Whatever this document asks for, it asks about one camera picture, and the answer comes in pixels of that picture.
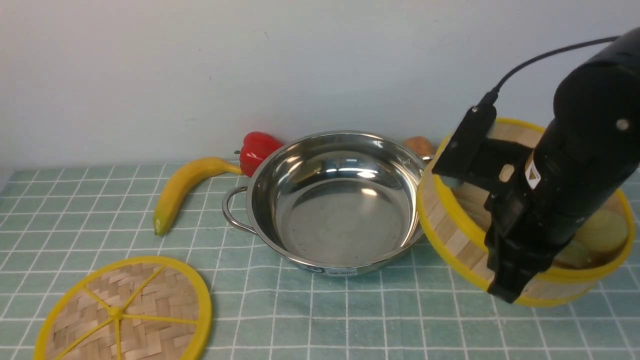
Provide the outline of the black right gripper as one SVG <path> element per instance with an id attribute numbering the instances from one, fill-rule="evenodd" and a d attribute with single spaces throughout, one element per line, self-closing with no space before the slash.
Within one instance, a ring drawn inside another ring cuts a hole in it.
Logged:
<path id="1" fill-rule="evenodd" d="M 574 218 L 550 208 L 529 182 L 533 149 L 514 141 L 487 138 L 477 167 L 494 180 L 485 208 L 487 268 L 494 273 L 487 292 L 512 304 L 535 275 L 547 271 L 576 232 Z"/>

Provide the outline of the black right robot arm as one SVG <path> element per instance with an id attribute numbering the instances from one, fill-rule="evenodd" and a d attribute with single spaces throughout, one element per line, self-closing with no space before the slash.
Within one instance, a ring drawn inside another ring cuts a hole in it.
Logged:
<path id="1" fill-rule="evenodd" d="M 572 70 L 553 98 L 554 118 L 535 146 L 493 139 L 495 102 L 507 80 L 532 63 L 606 44 Z M 639 30 L 537 55 L 507 73 L 469 109 L 434 173 L 484 191 L 490 225 L 480 236 L 493 279 L 487 292 L 506 303 L 550 272 L 580 228 L 639 166 Z"/>

